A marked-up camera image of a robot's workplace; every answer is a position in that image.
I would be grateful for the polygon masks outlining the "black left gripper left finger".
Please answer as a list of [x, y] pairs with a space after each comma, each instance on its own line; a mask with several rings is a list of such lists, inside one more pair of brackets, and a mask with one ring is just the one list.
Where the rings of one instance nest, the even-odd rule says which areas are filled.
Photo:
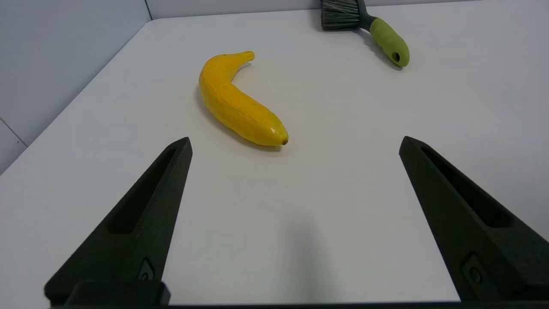
[[51, 306], [166, 306], [162, 281], [193, 151], [167, 146], [45, 284]]

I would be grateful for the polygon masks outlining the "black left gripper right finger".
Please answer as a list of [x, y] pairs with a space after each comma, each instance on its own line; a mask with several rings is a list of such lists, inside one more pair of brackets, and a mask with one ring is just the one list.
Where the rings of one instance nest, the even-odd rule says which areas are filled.
[[541, 235], [427, 143], [406, 136], [399, 156], [461, 301], [548, 301]]

